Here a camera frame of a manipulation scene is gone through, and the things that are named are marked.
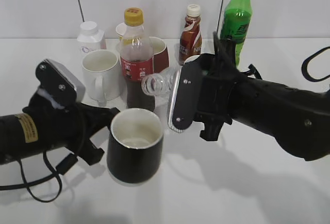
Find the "brown bottle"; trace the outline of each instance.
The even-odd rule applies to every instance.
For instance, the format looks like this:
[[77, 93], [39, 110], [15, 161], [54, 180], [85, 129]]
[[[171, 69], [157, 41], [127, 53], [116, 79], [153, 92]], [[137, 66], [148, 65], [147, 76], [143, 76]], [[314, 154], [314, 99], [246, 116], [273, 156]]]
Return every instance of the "brown bottle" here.
[[202, 35], [200, 31], [200, 22], [201, 7], [197, 4], [188, 5], [186, 24], [180, 38], [180, 65], [183, 65], [187, 58], [201, 54]]

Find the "black mug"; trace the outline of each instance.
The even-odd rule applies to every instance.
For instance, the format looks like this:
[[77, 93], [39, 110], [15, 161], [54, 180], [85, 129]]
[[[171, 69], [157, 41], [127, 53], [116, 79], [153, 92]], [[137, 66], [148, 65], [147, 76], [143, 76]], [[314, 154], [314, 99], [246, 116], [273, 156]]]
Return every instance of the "black mug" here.
[[107, 164], [125, 183], [141, 183], [157, 171], [163, 145], [163, 129], [156, 114], [139, 108], [118, 113], [110, 125]]

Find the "red label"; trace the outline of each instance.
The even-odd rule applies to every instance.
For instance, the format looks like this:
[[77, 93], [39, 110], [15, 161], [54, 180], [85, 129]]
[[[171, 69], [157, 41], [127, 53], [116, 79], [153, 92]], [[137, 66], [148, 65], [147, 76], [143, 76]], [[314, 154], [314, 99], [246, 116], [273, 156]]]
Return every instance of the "red label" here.
[[130, 62], [120, 58], [123, 76], [131, 81], [141, 81], [144, 76], [154, 73], [153, 58], [142, 62]]

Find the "bottle cap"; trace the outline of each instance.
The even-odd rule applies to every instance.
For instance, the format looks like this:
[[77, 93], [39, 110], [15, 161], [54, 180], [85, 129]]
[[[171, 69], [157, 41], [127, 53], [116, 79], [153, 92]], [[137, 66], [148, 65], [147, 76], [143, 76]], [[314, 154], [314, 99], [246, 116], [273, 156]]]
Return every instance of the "bottle cap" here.
[[94, 35], [98, 32], [96, 22], [83, 22], [80, 25], [80, 32], [84, 35]]
[[201, 15], [201, 7], [198, 4], [189, 4], [187, 7], [187, 15], [197, 17]]
[[125, 10], [125, 24], [136, 27], [143, 24], [143, 13], [139, 8], [128, 8]]

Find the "yellow sticker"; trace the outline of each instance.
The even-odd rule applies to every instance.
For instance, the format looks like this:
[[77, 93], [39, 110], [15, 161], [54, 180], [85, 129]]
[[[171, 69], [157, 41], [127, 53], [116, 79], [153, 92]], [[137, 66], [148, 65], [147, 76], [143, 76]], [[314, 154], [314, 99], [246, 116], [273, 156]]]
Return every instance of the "yellow sticker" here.
[[31, 116], [26, 113], [16, 114], [15, 116], [19, 119], [21, 126], [23, 128], [25, 142], [32, 143], [37, 141], [38, 131], [35, 122], [33, 122]]

